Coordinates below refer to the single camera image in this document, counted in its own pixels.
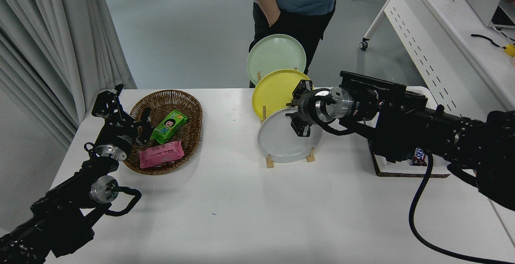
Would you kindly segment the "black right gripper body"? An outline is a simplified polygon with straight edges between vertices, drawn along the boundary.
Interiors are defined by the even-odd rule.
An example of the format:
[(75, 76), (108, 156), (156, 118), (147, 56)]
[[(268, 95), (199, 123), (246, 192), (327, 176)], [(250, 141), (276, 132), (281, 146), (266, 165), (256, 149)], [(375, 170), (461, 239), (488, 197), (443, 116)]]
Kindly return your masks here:
[(315, 124), (318, 125), (315, 118), (316, 111), (316, 95), (320, 90), (304, 91), (298, 99), (298, 121), (301, 125)]

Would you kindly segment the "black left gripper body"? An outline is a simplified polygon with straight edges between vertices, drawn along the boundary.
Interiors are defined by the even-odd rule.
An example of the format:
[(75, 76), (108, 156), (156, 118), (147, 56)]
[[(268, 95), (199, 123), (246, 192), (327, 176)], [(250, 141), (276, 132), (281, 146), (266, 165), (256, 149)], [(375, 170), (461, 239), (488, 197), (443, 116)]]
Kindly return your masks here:
[(130, 155), (136, 137), (134, 124), (123, 126), (105, 121), (95, 141), (95, 153), (98, 155)]

